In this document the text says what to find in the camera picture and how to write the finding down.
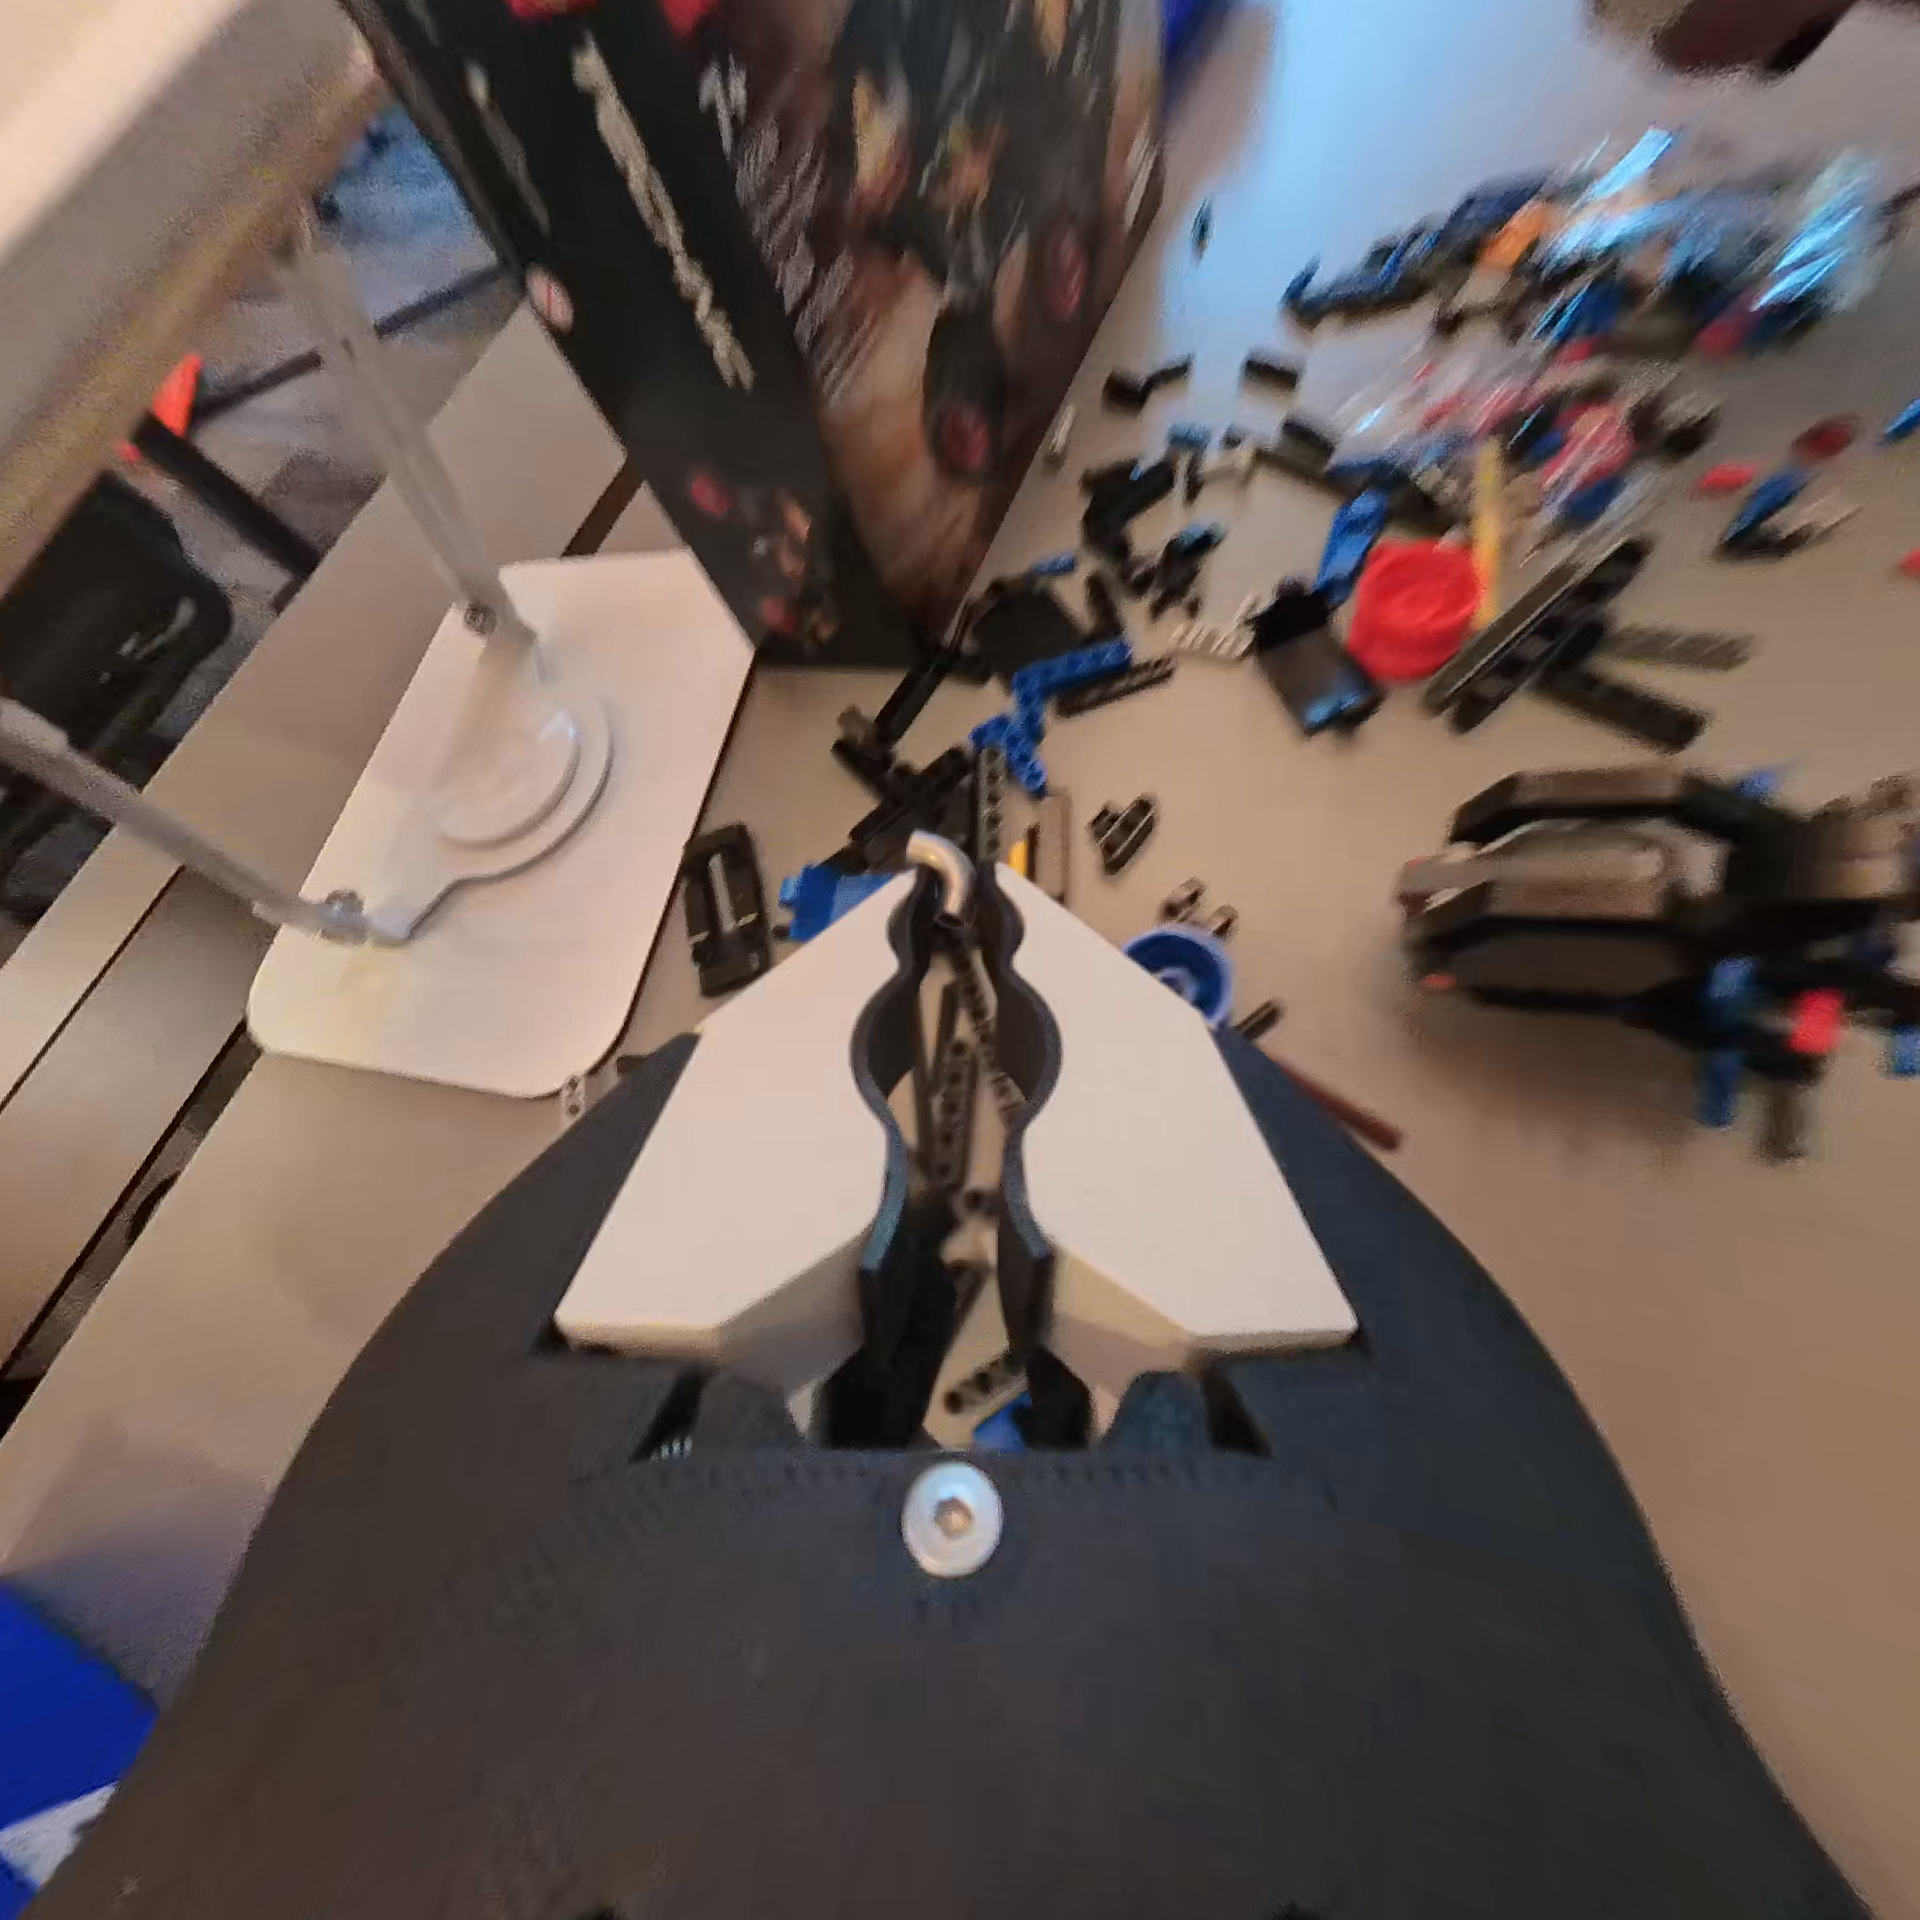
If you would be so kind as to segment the black straight beam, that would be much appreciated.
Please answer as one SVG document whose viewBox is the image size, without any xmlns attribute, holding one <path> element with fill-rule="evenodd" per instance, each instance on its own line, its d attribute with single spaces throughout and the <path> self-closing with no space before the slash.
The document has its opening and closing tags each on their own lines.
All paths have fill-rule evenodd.
<svg viewBox="0 0 1920 1920">
<path fill-rule="evenodd" d="M 1491 618 L 1470 637 L 1449 664 L 1443 664 L 1424 686 L 1429 714 L 1449 710 L 1480 679 L 1510 659 L 1548 619 L 1610 605 L 1655 549 L 1652 535 L 1601 535 L 1582 543 L 1568 558 L 1553 561 L 1513 607 Z"/>
<path fill-rule="evenodd" d="M 1482 666 L 1470 686 L 1447 707 L 1454 734 L 1477 730 L 1519 691 L 1532 690 L 1545 671 L 1568 664 L 1585 666 L 1614 619 L 1610 605 L 1593 598 L 1568 598 L 1550 611 L 1532 618 L 1502 654 Z"/>
</svg>

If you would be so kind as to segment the brown axle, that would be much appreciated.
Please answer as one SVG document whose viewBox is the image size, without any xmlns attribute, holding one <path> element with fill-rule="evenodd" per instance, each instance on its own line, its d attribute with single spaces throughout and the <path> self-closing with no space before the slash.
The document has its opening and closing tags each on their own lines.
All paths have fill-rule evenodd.
<svg viewBox="0 0 1920 1920">
<path fill-rule="evenodd" d="M 1356 1138 L 1377 1152 L 1399 1152 L 1403 1147 L 1403 1128 L 1393 1126 L 1389 1115 L 1348 1100 L 1347 1092 L 1327 1087 L 1322 1082 L 1310 1076 L 1297 1065 L 1274 1059 L 1272 1060 L 1285 1076 L 1314 1100 L 1327 1115 L 1339 1120 Z"/>
</svg>

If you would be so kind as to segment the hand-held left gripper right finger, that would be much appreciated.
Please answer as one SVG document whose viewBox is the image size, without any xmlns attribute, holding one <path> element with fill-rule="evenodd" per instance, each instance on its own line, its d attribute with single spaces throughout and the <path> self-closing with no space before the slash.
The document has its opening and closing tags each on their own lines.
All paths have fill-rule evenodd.
<svg viewBox="0 0 1920 1920">
<path fill-rule="evenodd" d="M 1152 1370 L 1343 1347 L 1358 1313 L 1213 1026 L 996 868 L 999 1313 L 1093 1400 Z"/>
</svg>

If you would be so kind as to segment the black angled connector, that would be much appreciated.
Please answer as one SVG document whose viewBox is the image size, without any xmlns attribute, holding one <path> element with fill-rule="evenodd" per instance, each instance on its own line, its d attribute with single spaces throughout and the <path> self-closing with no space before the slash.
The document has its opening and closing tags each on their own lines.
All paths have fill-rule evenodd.
<svg viewBox="0 0 1920 1920">
<path fill-rule="evenodd" d="M 1159 553 L 1122 561 L 1120 584 L 1130 598 L 1149 605 L 1149 618 L 1164 618 L 1176 605 L 1193 600 L 1207 558 L 1226 543 L 1228 525 L 1218 520 L 1189 521 Z"/>
<path fill-rule="evenodd" d="M 1082 549 L 1118 569 L 1133 566 L 1138 549 L 1130 529 L 1176 491 L 1178 475 L 1181 463 L 1172 452 L 1086 469 L 1079 525 Z"/>
</svg>

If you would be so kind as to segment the grey desk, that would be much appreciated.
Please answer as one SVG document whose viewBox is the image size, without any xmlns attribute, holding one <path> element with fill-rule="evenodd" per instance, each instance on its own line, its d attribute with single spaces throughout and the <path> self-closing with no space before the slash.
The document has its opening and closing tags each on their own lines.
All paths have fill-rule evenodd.
<svg viewBox="0 0 1920 1920">
<path fill-rule="evenodd" d="M 1164 228 L 1104 365 L 1228 388 L 1280 284 L 1477 179 L 1667 117 L 1743 154 L 1917 163 L 1917 23 L 1857 13 L 1777 83 L 1663 83 L 1582 4 L 1245 4 L 1172 113 Z M 1178 878 L 1237 903 L 1287 1060 L 1403 1128 L 1391 1170 L 1495 1272 L 1639 1495 L 1755 1741 L 1881 1915 L 1917 1915 L 1917 1084 L 1849 1043 L 1796 1165 L 1697 1128 L 1689 1074 L 1601 1022 L 1428 1003 L 1391 881 L 1470 793 L 1618 757 L 1519 700 L 1454 738 L 1418 701 L 1306 744 L 1258 674 L 1064 730 L 1075 803 L 1164 823 L 1075 903 L 1130 935 Z M 148 1690 L 193 1664 L 323 1396 L 445 1242 L 561 1128 L 522 1107 L 261 1060 L 2 1440 L 2 1570 Z"/>
</svg>

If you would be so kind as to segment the heap of black beams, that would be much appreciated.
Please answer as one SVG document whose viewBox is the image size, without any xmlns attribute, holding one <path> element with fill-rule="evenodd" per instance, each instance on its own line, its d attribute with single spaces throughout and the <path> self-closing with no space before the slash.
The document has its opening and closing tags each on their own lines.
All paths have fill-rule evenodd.
<svg viewBox="0 0 1920 1920">
<path fill-rule="evenodd" d="M 876 874 L 896 868 L 913 830 L 945 834 L 966 854 L 980 851 L 974 744 L 954 744 L 924 768 L 900 754 L 904 734 L 954 674 L 954 659 L 949 649 L 922 659 L 876 714 L 842 707 L 831 754 L 862 783 L 873 803 L 831 854 L 834 873 Z"/>
</svg>

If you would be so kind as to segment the pile of small connector pins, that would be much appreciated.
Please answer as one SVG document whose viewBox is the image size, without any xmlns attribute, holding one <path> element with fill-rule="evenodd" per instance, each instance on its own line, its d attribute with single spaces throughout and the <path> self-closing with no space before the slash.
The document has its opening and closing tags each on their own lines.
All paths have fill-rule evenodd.
<svg viewBox="0 0 1920 1920">
<path fill-rule="evenodd" d="M 1917 175 L 1840 151 L 1736 163 L 1652 127 L 1572 167 L 1477 183 L 1449 213 L 1285 289 L 1297 326 L 1428 307 L 1436 340 L 1491 326 L 1510 343 L 1679 362 L 1782 350 L 1855 307 L 1917 215 Z"/>
</svg>

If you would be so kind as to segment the black rectangular frame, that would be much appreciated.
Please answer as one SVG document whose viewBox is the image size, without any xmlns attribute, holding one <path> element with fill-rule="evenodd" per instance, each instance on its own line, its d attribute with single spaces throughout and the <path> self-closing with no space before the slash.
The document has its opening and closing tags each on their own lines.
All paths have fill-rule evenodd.
<svg viewBox="0 0 1920 1920">
<path fill-rule="evenodd" d="M 683 911 L 695 984 L 726 999 L 775 967 L 758 846 L 744 823 L 723 823 L 685 841 Z"/>
</svg>

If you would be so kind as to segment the toy truck box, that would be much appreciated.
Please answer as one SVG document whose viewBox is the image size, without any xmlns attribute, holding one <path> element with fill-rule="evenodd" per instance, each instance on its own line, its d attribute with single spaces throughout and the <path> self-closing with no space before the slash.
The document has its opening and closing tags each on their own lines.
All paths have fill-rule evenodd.
<svg viewBox="0 0 1920 1920">
<path fill-rule="evenodd" d="M 1164 197 L 1159 4 L 346 4 L 744 637 L 946 633 Z"/>
</svg>

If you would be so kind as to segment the black grey motor assembly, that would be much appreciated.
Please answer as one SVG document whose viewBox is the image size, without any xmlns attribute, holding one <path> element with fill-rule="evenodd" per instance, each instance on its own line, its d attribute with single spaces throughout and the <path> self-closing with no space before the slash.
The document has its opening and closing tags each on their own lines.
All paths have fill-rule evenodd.
<svg viewBox="0 0 1920 1920">
<path fill-rule="evenodd" d="M 1853 1029 L 1917 1076 L 1914 778 L 1799 809 L 1681 763 L 1519 772 L 1403 865 L 1399 909 L 1420 990 L 1663 1037 L 1691 1059 L 1697 1126 L 1759 1096 L 1769 1161 L 1807 1152 Z"/>
</svg>

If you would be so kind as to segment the blue hinged fender panel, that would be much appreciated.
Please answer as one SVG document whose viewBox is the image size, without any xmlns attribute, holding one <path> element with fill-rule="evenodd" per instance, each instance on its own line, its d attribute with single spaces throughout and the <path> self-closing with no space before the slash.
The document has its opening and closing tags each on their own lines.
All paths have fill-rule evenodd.
<svg viewBox="0 0 1920 1920">
<path fill-rule="evenodd" d="M 884 890 L 896 873 L 846 873 L 831 862 L 811 862 L 778 883 L 781 936 L 811 944 L 840 916 Z"/>
</svg>

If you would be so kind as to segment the blue storage bin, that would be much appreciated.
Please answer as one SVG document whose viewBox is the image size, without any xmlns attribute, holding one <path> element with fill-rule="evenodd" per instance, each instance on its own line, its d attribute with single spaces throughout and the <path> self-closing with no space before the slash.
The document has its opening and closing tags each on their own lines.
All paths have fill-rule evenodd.
<svg viewBox="0 0 1920 1920">
<path fill-rule="evenodd" d="M 21 1915 L 106 1813 L 158 1703 L 2 1586 L 2 1915 Z"/>
</svg>

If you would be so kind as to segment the blue mudguard piece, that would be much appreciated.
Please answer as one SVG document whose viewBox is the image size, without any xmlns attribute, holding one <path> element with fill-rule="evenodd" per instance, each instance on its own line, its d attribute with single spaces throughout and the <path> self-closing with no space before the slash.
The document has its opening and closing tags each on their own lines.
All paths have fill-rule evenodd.
<svg viewBox="0 0 1920 1920">
<path fill-rule="evenodd" d="M 1314 582 L 1314 590 L 1322 594 L 1328 607 L 1343 607 L 1358 587 L 1389 517 L 1391 492 L 1381 486 L 1364 486 L 1336 508 Z"/>
</svg>

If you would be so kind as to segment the blue wheel rim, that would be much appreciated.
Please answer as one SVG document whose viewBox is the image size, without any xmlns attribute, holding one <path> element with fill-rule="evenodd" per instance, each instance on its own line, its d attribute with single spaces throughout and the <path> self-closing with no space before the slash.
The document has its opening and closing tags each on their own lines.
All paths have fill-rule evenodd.
<svg viewBox="0 0 1920 1920">
<path fill-rule="evenodd" d="M 1198 924 L 1165 919 L 1120 947 L 1144 972 L 1172 990 L 1213 1030 L 1235 1011 L 1235 959 L 1220 936 Z"/>
</svg>

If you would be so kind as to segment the black square flat panel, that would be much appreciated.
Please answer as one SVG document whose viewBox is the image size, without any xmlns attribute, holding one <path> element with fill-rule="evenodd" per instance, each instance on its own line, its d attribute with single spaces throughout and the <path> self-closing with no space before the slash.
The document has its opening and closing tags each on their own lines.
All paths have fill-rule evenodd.
<svg viewBox="0 0 1920 1920">
<path fill-rule="evenodd" d="M 1090 633 L 1048 582 L 1019 577 L 975 598 L 971 643 L 994 679 L 1014 686 L 1021 670 L 1090 646 Z"/>
</svg>

